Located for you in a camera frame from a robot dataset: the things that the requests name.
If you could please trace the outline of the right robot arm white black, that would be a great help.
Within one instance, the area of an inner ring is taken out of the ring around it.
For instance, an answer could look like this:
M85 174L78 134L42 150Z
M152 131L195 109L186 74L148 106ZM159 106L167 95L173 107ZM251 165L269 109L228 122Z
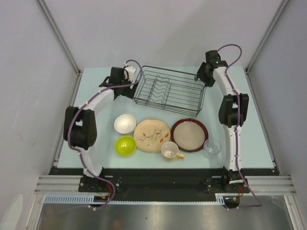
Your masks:
M241 131L247 118L249 96L236 87L228 73L229 65L221 59L217 50L206 52L205 57L206 61L202 62L195 80L201 80L206 87L217 83L223 95L218 118L225 132L226 159L220 185L226 192L237 192L245 183L241 160Z

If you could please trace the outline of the white bowl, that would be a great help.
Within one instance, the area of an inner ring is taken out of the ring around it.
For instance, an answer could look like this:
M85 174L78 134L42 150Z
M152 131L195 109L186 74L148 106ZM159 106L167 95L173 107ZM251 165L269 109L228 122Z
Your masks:
M134 116L123 114L116 118L114 129L120 134L129 134L134 131L136 124L137 122Z

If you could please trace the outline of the dark wire dish rack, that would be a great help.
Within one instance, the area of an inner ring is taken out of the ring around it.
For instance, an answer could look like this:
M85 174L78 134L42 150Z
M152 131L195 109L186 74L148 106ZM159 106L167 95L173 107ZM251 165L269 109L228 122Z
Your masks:
M148 65L142 71L135 103L194 117L199 114L206 86L194 79L194 73Z

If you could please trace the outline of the yellow green bowl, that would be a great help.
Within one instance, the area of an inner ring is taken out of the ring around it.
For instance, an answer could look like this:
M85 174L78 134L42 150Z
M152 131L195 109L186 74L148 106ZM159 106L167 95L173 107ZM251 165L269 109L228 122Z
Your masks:
M115 142L115 151L119 156L130 156L135 152L136 148L136 141L131 136L121 136Z

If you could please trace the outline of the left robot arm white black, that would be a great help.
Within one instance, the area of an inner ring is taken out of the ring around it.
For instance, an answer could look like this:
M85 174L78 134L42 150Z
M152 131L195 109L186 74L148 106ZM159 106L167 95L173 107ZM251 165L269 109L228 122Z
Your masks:
M136 68L125 65L112 67L110 75L99 85L98 91L83 105L68 106L65 110L63 138L71 150L77 152L83 174L91 177L89 186L95 191L102 191L106 180L100 176L103 169L94 152L97 140L96 116L102 109L123 95L133 98L138 81L134 80Z

